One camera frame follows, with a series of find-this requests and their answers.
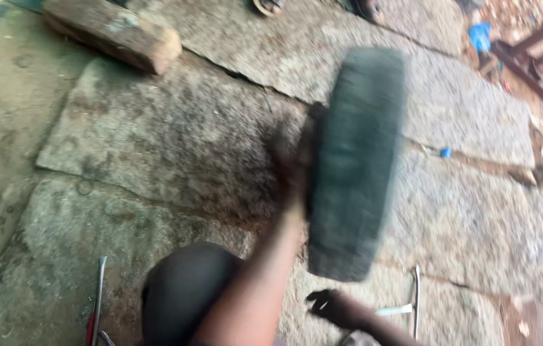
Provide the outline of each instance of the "debris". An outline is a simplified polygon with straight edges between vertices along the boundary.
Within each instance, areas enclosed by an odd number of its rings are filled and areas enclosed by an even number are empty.
[[[491,43],[489,42],[489,34],[491,34],[490,23],[475,24],[467,32],[470,35],[470,42],[472,42],[477,52],[486,52],[491,49]]]
[[[515,170],[511,170],[509,172],[511,177],[515,179],[517,182],[522,183],[526,186],[536,186],[537,180],[534,177],[534,174],[532,174],[532,171],[527,168],[519,168]]]
[[[472,24],[478,24],[480,22],[482,22],[481,12],[480,11],[473,11],[472,12]]]
[[[514,29],[511,31],[505,31],[501,38],[504,42],[515,45],[521,41],[522,38],[524,38],[526,35],[522,31],[519,31],[519,29]]]
[[[428,155],[435,155],[436,154],[436,150],[433,150],[432,148],[424,146],[423,144],[421,144],[421,150],[423,150],[423,152],[428,154]]]
[[[519,332],[524,337],[530,336],[530,327],[528,327],[528,324],[526,322],[523,322],[523,321],[519,322]]]
[[[523,311],[523,305],[525,303],[533,302],[534,300],[534,295],[531,294],[517,295],[515,297],[511,297],[511,303],[513,303],[515,310],[517,310],[517,312],[519,313]]]
[[[440,157],[443,159],[449,159],[452,153],[453,150],[449,147],[446,147],[440,151]]]
[[[47,0],[43,7],[55,30],[154,75],[182,53],[176,31],[105,0]]]
[[[489,60],[488,60],[488,62],[485,62],[483,64],[483,67],[479,68],[479,73],[482,76],[490,73],[491,70],[493,70],[494,67],[499,66],[498,58],[495,55],[493,55],[493,54],[491,54],[489,52],[486,52],[486,53],[488,55],[488,57],[486,59],[489,59]]]
[[[7,185],[5,190],[0,194],[2,203],[6,206],[13,206],[25,199],[26,193],[23,187],[18,184],[11,183]]]
[[[534,44],[530,48],[528,48],[528,54],[531,57],[540,57],[543,55],[543,39],[538,41],[538,43]]]
[[[13,327],[11,327],[11,329],[9,329],[9,333],[6,333],[5,335],[1,335],[0,337],[3,338],[3,339],[6,339],[9,337],[9,335],[11,335],[11,332],[13,331]]]
[[[79,182],[77,184],[77,192],[83,196],[90,194],[92,192],[92,183],[87,180]]]
[[[485,0],[458,0],[457,4],[459,4],[463,12],[471,13],[478,12],[478,9],[485,5]]]
[[[13,62],[15,63],[15,65],[21,68],[29,67],[31,61],[32,61],[32,56],[30,54],[20,55],[19,57],[15,57],[13,59]]]
[[[543,186],[543,164],[537,164],[537,166],[532,170],[532,174],[537,180],[537,185]]]
[[[530,114],[530,122],[532,123],[532,127],[543,133],[543,120],[541,118],[534,114]]]

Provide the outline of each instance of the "finger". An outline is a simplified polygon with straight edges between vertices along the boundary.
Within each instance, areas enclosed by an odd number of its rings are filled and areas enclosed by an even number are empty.
[[[313,161],[315,127],[316,124],[312,119],[306,119],[297,144],[297,163],[305,168],[310,166]]]
[[[286,180],[291,175],[292,164],[291,154],[287,147],[287,138],[284,135],[284,124],[280,122],[271,138],[266,140],[265,149],[271,158],[272,167],[276,178]]]
[[[323,293],[324,291],[315,291],[315,292],[310,293],[306,297],[306,302],[311,302],[311,301],[315,301],[316,299],[322,298]]]
[[[326,318],[326,317],[323,315],[323,310],[313,310],[313,309],[310,309],[310,310],[308,310],[308,313],[311,314],[311,315],[314,315],[314,316],[316,316],[316,317]]]
[[[327,114],[327,107],[323,106],[321,102],[314,102],[314,104],[308,110],[308,116],[314,121],[319,121]]]
[[[312,311],[321,313],[323,307],[325,307],[328,302],[329,302],[329,299],[327,299],[326,297],[316,299],[316,301],[314,301],[314,304],[312,305]]]

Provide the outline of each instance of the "metal tool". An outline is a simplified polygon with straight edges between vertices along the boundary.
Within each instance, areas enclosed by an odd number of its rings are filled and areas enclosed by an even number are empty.
[[[376,310],[376,315],[392,316],[392,315],[400,315],[402,313],[411,313],[411,312],[412,312],[412,304],[406,304],[400,307]]]
[[[103,295],[105,263],[107,263],[107,256],[103,256],[99,259],[99,289],[96,293],[96,303],[94,304],[94,331],[92,334],[92,346],[96,346],[97,335],[99,333],[99,321],[101,320],[101,295]]]
[[[415,267],[415,330],[414,330],[414,337],[415,340],[417,339],[417,333],[419,330],[419,294],[420,294],[420,287],[421,286],[421,270],[419,269],[419,265]]]
[[[107,335],[107,333],[105,333],[104,331],[99,332],[99,337],[103,339],[103,341],[105,342],[107,346],[116,346],[116,344],[112,341],[112,339],[109,339],[109,335]]]

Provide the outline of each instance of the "concrete slab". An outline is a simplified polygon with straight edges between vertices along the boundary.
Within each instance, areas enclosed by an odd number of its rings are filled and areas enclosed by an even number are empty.
[[[533,167],[530,110],[469,67],[317,0],[263,19],[239,1],[131,0],[127,7],[180,33],[184,48],[254,83],[308,103],[326,101],[346,49],[383,45],[408,54],[405,136],[468,156]]]
[[[21,233],[0,259],[0,346],[83,344],[103,255],[109,259],[101,329],[117,345],[135,345],[141,338],[139,294],[156,261],[199,240],[242,256],[254,243],[237,228],[151,206],[110,186],[96,184],[84,192],[79,183],[59,177],[38,185]],[[338,284],[295,267],[279,327],[288,345],[337,342],[336,328],[305,314],[305,296],[323,287]],[[373,307],[407,303],[411,287],[410,276],[379,266],[366,283],[342,286]],[[421,311],[426,344],[503,345],[498,313],[474,292],[426,279]]]
[[[351,13],[352,0],[321,0]],[[465,15],[453,0],[382,1],[377,23],[435,51],[459,56],[465,44]]]
[[[302,104],[183,54],[163,79],[96,60],[73,90],[37,164],[222,218],[267,220],[264,139]]]
[[[398,164],[382,262],[502,294],[543,293],[543,193],[418,152]]]
[[[244,227],[265,222],[264,138],[286,118],[295,142],[303,106],[191,55],[177,62],[163,80],[93,62],[37,164]],[[540,291],[542,193],[415,152],[402,154],[397,174],[383,260],[480,291]]]

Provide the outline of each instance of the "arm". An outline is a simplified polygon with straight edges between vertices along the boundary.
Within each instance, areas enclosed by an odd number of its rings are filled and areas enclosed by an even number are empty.
[[[323,110],[322,106],[313,107],[309,115]],[[311,119],[306,120],[294,157],[288,158],[278,136],[268,148],[281,187],[281,207],[252,257],[200,324],[192,343],[210,346],[273,343],[287,279],[304,243],[305,183],[314,127]]]
[[[325,318],[336,326],[370,334],[381,346],[422,346],[409,334],[401,331],[376,311],[337,290],[311,293],[306,300],[314,301],[310,310],[316,316]]]
[[[278,214],[250,260],[207,314],[192,343],[210,346],[273,343],[284,288],[301,245],[304,225],[300,202]]]

